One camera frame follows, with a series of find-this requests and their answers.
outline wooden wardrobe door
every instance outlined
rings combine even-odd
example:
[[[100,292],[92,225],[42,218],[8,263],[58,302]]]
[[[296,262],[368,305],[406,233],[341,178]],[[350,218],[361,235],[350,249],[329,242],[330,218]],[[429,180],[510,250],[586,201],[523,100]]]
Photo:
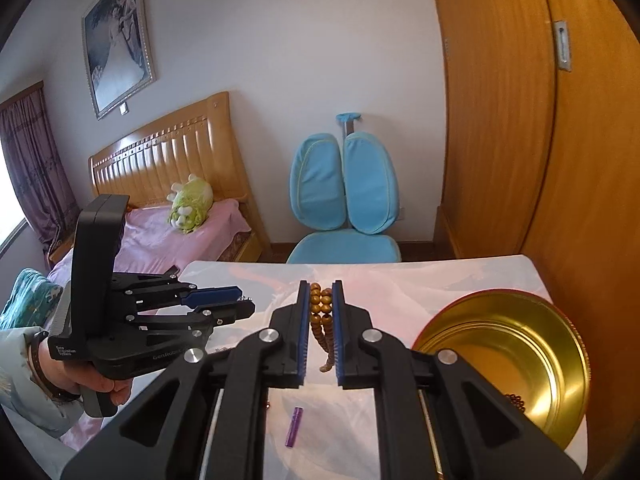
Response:
[[[546,0],[436,0],[448,132],[440,217],[456,256],[520,251],[540,193],[554,107]]]
[[[549,4],[572,71],[524,253],[590,356],[593,474],[640,415],[640,44],[612,0]]]

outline hand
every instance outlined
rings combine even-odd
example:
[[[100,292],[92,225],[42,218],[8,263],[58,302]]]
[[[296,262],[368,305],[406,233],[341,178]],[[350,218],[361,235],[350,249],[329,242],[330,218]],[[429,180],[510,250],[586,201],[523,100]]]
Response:
[[[94,392],[110,393],[111,402],[116,406],[129,400],[133,379],[113,381],[100,375],[91,363],[56,361],[49,354],[47,339],[40,343],[38,357],[44,375],[55,386],[70,394],[80,393],[81,385]]]

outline curtain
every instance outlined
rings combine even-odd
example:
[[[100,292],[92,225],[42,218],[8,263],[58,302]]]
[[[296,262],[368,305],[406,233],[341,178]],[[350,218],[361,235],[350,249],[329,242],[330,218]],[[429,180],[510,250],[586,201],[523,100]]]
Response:
[[[15,195],[48,256],[75,227],[80,209],[51,133],[42,88],[0,110],[0,139]]]

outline wedding photo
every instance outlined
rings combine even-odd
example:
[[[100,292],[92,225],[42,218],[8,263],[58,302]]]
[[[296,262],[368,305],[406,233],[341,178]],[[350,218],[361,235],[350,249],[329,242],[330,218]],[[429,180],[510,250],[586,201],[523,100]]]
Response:
[[[152,82],[142,0],[98,0],[83,19],[85,60],[98,119]]]

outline purple battery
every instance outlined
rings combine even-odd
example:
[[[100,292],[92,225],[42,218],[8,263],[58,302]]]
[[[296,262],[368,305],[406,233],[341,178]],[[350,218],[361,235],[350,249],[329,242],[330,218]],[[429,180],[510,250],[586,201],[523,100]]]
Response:
[[[298,428],[300,427],[300,420],[302,420],[302,408],[294,408],[293,416],[291,417],[291,424],[289,426],[289,433],[287,433],[287,440],[284,445],[287,447],[293,447],[296,443],[296,436],[298,435]]]

